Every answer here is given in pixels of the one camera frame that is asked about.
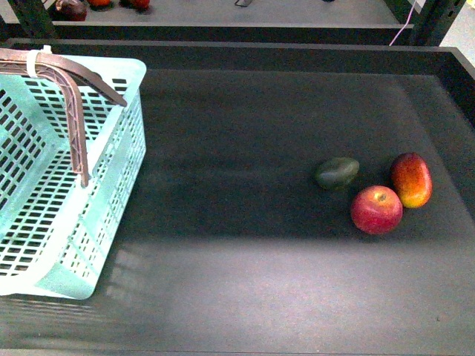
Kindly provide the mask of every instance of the black tray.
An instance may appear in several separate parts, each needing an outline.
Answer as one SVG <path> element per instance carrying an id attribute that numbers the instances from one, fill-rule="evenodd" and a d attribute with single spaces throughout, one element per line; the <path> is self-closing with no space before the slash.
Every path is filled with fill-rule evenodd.
<path id="1" fill-rule="evenodd" d="M 93 297 L 0 298 L 6 353 L 475 352 L 475 80 L 457 50 L 92 44 L 53 51 L 148 65 L 148 151 Z M 348 205 L 406 151 L 433 197 L 369 238 Z M 309 179 L 331 156 L 361 163 L 347 190 Z"/>

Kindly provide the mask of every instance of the green avocado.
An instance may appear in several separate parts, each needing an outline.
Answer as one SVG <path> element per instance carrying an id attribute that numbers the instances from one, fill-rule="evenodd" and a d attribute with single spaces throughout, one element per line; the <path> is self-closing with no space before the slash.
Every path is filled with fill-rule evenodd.
<path id="1" fill-rule="evenodd" d="M 313 178 L 323 189 L 341 189 L 355 179 L 358 170 L 356 159 L 335 157 L 319 165 Z"/>

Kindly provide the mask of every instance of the red apple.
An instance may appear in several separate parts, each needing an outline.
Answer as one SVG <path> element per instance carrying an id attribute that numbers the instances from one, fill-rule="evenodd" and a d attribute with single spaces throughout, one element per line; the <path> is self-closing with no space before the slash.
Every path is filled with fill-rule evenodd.
<path id="1" fill-rule="evenodd" d="M 353 200 L 351 219 L 357 228 L 368 234 L 385 234 L 401 222 L 401 200 L 388 187 L 365 188 Z"/>

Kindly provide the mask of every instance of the toy fruit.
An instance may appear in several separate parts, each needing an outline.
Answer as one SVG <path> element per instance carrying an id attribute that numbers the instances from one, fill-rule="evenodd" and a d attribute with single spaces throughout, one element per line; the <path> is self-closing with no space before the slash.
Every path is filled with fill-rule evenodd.
<path id="1" fill-rule="evenodd" d="M 80 0 L 57 0 L 56 11 L 64 16 L 66 21 L 85 21 L 88 11 Z"/>
<path id="2" fill-rule="evenodd" d="M 146 11 L 150 5 L 150 0 L 131 0 L 132 6 L 139 11 Z"/>
<path id="3" fill-rule="evenodd" d="M 92 7 L 102 7 L 111 4 L 111 0 L 88 0 L 88 3 Z"/>
<path id="4" fill-rule="evenodd" d="M 355 179 L 358 170 L 356 159 L 336 157 L 319 165 L 313 178 L 323 189 L 340 189 Z"/>
<path id="5" fill-rule="evenodd" d="M 388 187 L 365 188 L 353 200 L 351 219 L 357 228 L 368 234 L 385 234 L 401 222 L 401 200 Z"/>
<path id="6" fill-rule="evenodd" d="M 416 153 L 396 157 L 391 166 L 391 180 L 405 208 L 419 208 L 430 199 L 432 179 L 429 167 Z"/>

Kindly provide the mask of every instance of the brown basket handle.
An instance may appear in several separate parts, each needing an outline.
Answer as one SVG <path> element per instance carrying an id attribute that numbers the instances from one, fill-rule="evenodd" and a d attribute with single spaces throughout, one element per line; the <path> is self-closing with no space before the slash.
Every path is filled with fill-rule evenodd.
<path id="1" fill-rule="evenodd" d="M 0 74 L 30 75 L 27 68 L 29 52 L 0 48 Z M 34 70 L 37 77 L 56 83 L 65 97 L 71 165 L 73 172 L 81 175 L 82 186 L 87 187 L 89 184 L 88 153 L 82 97 L 73 78 L 89 85 L 115 104 L 126 106 L 127 102 L 97 74 L 64 57 L 40 51 L 36 54 Z"/>

